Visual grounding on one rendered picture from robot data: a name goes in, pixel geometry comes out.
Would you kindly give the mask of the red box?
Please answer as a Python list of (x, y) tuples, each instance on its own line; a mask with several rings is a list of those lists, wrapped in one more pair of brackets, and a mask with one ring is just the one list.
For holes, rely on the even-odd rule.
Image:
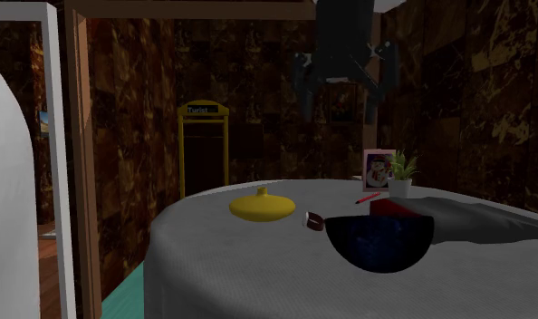
[(417, 218), (420, 214), (405, 208), (389, 198), (382, 198), (370, 202), (370, 215), (394, 218)]

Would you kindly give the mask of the white door frame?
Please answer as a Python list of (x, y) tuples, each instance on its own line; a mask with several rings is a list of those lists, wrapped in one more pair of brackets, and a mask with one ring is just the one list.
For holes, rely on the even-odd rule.
[(45, 2), (0, 2), (0, 21), (38, 21), (43, 36), (43, 67), (53, 179), (53, 212), (62, 319), (76, 319), (72, 236), (66, 166), (57, 11)]

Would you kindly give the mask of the green plant in white pot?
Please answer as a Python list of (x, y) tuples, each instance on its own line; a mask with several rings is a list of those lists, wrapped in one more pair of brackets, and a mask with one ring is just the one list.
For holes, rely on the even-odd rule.
[(407, 159), (403, 150), (396, 150), (388, 156), (389, 174), (388, 188), (391, 198), (408, 198), (412, 184), (412, 176), (418, 172), (418, 157)]

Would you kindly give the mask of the yellow booth cabinet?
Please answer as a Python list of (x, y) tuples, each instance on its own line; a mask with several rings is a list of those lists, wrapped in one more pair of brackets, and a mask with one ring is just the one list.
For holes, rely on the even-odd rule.
[(177, 109), (179, 198), (187, 195), (185, 161), (190, 164), (190, 194), (229, 185), (229, 109), (194, 100)]

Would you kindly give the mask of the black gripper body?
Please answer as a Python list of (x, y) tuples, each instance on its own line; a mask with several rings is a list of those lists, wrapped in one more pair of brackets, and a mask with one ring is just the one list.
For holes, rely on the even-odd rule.
[(366, 72), (375, 0), (318, 0), (314, 64), (324, 78), (375, 84)]

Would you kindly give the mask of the dark grey pillow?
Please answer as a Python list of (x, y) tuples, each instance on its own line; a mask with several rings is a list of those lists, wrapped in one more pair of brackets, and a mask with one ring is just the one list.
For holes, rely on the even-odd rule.
[(485, 204), (434, 197), (389, 200), (435, 220), (433, 245), (443, 242), (501, 244), (538, 239), (537, 219)]

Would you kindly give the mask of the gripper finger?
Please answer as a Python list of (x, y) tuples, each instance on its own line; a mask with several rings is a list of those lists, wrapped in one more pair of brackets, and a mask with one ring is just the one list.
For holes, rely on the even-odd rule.
[(311, 53), (294, 54), (294, 91), (300, 113), (306, 122), (312, 120), (313, 100), (318, 88), (324, 83), (322, 66), (312, 60)]
[(391, 40), (386, 40), (378, 46), (368, 44), (370, 51), (369, 60), (376, 60), (381, 64), (379, 81), (375, 81), (371, 75), (365, 71), (368, 87), (368, 97), (366, 100), (364, 121), (371, 125), (375, 121), (377, 109), (384, 101), (386, 93), (399, 86), (399, 46)]

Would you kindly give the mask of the small brown and white ball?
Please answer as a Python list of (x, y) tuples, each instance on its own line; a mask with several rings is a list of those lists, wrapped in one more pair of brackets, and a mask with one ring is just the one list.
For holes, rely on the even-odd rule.
[(304, 213), (303, 226), (313, 231), (323, 231), (325, 228), (325, 219), (318, 214), (307, 211)]

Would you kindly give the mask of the flat yellow vase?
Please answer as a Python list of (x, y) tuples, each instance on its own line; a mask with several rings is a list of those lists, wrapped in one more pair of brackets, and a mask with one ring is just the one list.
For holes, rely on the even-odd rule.
[(229, 204), (234, 216), (253, 222), (273, 222), (286, 218), (295, 209), (296, 205), (291, 199), (270, 195), (266, 187), (258, 188), (254, 195), (236, 198)]

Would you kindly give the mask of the dark framed wall picture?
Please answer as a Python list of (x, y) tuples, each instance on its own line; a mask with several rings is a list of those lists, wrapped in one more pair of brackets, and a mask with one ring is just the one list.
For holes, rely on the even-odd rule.
[(355, 120), (356, 85), (337, 83), (329, 90), (329, 111), (332, 123), (349, 123)]

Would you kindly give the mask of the pink framed snowman picture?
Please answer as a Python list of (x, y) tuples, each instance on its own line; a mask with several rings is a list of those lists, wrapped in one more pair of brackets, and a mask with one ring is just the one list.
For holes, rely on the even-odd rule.
[(364, 150), (362, 157), (362, 183), (364, 192), (388, 190), (388, 179), (392, 177), (390, 160), (395, 150)]

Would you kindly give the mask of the dark blue bowl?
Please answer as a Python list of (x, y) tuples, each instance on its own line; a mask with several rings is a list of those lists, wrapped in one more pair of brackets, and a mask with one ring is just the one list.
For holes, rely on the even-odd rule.
[(349, 263), (390, 274), (415, 265), (429, 250), (432, 217), (347, 216), (324, 220), (332, 246)]

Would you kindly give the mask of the bed with grey cover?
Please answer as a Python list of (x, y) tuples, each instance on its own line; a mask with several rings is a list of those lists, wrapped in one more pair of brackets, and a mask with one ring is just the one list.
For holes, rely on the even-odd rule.
[(303, 215), (363, 215), (362, 184), (267, 180), (295, 202), (275, 222), (233, 216), (248, 182), (165, 208), (151, 223), (144, 263), (103, 304), (102, 319), (538, 319), (538, 240), (432, 246), (411, 268), (365, 272)]

